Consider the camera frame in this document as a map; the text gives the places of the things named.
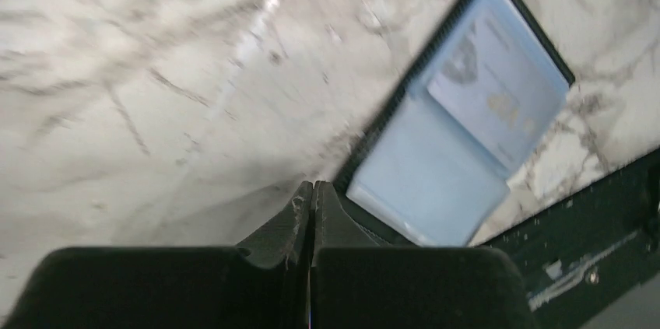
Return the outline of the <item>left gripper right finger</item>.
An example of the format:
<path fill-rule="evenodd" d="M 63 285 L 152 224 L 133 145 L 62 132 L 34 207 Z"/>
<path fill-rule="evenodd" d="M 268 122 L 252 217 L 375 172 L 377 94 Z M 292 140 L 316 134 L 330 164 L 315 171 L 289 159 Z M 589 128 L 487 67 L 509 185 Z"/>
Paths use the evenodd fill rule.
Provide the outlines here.
<path fill-rule="evenodd" d="M 313 328 L 534 328 L 518 269 L 492 247 L 379 244 L 314 185 Z"/>

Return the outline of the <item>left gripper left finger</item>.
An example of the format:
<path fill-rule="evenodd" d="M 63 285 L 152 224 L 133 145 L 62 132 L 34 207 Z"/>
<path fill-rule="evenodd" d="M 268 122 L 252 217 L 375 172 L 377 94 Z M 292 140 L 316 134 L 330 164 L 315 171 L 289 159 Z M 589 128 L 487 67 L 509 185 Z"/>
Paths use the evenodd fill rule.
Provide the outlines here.
<path fill-rule="evenodd" d="M 34 269 L 7 328 L 303 328 L 313 185 L 233 246 L 67 247 Z"/>

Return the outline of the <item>black leather card holder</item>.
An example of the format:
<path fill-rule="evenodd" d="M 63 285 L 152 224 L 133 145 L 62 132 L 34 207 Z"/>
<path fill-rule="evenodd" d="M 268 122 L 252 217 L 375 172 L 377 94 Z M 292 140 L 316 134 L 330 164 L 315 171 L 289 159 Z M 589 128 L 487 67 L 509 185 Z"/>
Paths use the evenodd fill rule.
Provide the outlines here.
<path fill-rule="evenodd" d="M 568 91 L 574 83 L 574 73 L 523 0 L 455 0 L 333 180 L 344 210 L 379 243 L 467 245 L 509 195 L 507 182 L 526 161 L 508 174 L 427 92 L 453 38 L 483 9 L 519 37 L 527 34 Z"/>

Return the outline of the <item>white patterned card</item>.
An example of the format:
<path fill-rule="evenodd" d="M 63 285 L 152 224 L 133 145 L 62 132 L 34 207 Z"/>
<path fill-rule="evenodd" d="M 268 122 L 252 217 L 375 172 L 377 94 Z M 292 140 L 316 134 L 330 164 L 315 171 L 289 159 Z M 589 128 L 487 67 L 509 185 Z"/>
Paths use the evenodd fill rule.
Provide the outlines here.
<path fill-rule="evenodd" d="M 528 35 L 489 9 L 443 53 L 427 92 L 512 174 L 563 106 L 568 87 Z"/>

